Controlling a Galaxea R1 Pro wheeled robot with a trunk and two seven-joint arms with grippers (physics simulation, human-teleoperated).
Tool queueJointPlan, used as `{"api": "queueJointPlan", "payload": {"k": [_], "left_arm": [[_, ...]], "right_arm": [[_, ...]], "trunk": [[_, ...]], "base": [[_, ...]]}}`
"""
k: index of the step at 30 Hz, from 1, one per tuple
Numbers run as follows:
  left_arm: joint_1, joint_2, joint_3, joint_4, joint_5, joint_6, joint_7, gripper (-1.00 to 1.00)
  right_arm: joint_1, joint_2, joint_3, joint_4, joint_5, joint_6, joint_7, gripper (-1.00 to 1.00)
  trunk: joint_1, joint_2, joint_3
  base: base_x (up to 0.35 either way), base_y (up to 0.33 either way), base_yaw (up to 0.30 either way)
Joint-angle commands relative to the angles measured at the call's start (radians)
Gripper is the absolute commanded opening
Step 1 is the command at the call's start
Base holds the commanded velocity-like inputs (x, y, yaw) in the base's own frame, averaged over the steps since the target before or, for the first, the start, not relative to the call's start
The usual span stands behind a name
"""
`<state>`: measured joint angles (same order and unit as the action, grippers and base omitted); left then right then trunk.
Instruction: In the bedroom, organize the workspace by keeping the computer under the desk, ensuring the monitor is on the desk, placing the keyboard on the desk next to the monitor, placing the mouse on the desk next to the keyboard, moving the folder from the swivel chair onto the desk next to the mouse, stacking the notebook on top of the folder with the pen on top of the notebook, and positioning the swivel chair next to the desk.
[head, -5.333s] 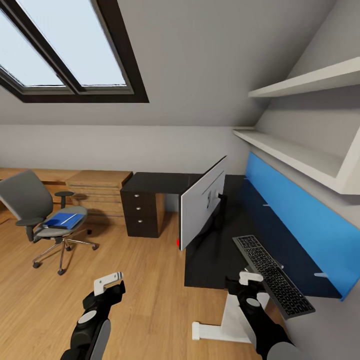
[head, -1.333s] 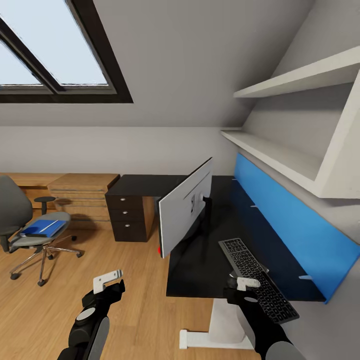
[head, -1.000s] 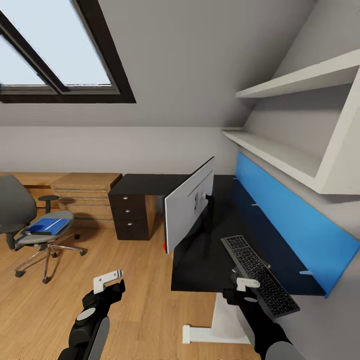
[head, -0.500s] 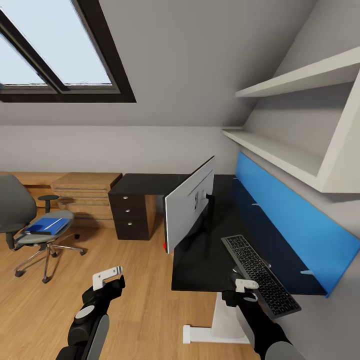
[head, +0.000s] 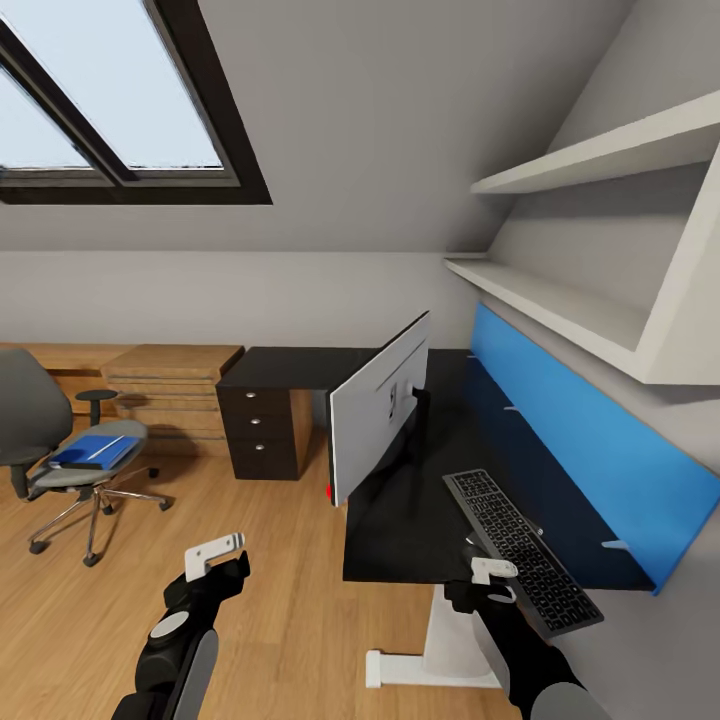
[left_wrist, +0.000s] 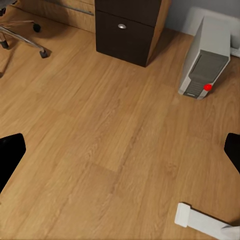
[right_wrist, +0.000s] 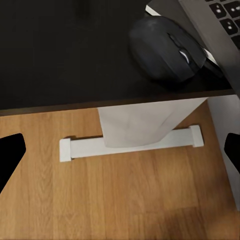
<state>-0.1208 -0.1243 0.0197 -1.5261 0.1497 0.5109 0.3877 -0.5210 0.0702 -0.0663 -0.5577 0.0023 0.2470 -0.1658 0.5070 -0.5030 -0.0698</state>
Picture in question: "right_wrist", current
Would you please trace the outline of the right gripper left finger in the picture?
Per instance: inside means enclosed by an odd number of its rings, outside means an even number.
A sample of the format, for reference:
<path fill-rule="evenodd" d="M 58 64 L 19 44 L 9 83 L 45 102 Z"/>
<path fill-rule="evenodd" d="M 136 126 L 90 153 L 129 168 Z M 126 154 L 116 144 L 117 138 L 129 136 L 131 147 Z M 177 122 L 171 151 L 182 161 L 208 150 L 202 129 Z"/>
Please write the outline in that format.
<path fill-rule="evenodd" d="M 0 138 L 0 193 L 26 152 L 22 133 Z"/>

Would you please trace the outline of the notebook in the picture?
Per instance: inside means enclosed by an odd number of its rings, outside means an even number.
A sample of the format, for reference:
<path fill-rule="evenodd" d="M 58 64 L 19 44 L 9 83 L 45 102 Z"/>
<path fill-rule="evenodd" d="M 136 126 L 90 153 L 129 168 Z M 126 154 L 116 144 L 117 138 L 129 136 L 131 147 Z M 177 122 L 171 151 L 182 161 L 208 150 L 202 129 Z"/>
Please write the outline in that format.
<path fill-rule="evenodd" d="M 181 29 L 198 42 L 205 52 L 206 58 L 218 66 L 214 57 L 209 52 L 204 41 L 199 36 L 196 28 L 189 19 L 188 14 L 179 3 L 179 0 L 152 0 L 146 5 L 145 11 L 152 16 L 164 16 L 174 21 Z"/>

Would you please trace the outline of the mouse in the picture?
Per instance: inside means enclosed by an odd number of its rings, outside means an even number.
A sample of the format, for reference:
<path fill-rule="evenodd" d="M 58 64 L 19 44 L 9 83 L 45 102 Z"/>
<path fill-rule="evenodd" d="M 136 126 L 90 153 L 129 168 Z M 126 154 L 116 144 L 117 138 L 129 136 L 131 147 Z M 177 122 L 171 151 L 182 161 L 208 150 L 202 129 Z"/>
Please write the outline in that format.
<path fill-rule="evenodd" d="M 132 55 L 155 80 L 183 82 L 202 69 L 207 55 L 199 43 L 165 16 L 140 18 L 128 31 Z"/>

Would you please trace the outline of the keyboard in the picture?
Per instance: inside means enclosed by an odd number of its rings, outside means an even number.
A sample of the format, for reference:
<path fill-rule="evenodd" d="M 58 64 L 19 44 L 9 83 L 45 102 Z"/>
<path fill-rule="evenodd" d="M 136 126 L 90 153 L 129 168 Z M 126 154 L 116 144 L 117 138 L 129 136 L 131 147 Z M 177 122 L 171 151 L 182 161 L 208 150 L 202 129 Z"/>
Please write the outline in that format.
<path fill-rule="evenodd" d="M 179 0 L 240 100 L 240 0 Z"/>

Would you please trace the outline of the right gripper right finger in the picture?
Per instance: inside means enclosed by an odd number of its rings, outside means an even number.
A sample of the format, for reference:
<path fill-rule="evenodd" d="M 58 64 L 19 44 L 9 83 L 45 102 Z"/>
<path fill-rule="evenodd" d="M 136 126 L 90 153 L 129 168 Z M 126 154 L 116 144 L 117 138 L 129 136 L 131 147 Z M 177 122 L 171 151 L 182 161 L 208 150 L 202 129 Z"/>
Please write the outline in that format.
<path fill-rule="evenodd" d="M 224 151 L 240 173 L 240 135 L 229 133 L 227 135 Z"/>

